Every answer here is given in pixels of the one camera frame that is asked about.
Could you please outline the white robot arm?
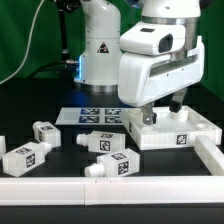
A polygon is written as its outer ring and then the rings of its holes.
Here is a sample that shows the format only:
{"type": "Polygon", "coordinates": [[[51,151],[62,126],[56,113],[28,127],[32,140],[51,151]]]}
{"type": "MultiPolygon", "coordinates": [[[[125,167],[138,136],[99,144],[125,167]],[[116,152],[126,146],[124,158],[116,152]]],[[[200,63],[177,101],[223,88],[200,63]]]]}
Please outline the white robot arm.
{"type": "Polygon", "coordinates": [[[107,0],[81,0],[85,51],[80,81],[95,91],[118,89],[120,100],[141,109],[143,122],[156,122],[153,104],[172,96],[179,112],[187,87],[201,80],[204,45],[197,34],[201,10],[212,0],[125,0],[140,8],[141,20],[120,32],[120,12],[107,0]]]}

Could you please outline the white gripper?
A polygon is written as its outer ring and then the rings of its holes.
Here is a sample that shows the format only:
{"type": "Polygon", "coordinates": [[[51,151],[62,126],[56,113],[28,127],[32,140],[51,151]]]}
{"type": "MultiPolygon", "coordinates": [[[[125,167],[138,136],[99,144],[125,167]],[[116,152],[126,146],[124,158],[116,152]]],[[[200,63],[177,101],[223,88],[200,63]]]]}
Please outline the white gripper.
{"type": "Polygon", "coordinates": [[[154,104],[151,102],[175,92],[169,109],[179,112],[187,93],[186,87],[201,80],[204,72],[202,37],[197,37],[196,47],[187,52],[187,58],[179,65],[171,62],[170,58],[170,54],[150,57],[133,53],[125,53],[121,58],[118,96],[127,105],[141,106],[146,125],[156,123],[157,114],[153,112],[154,104]]]}

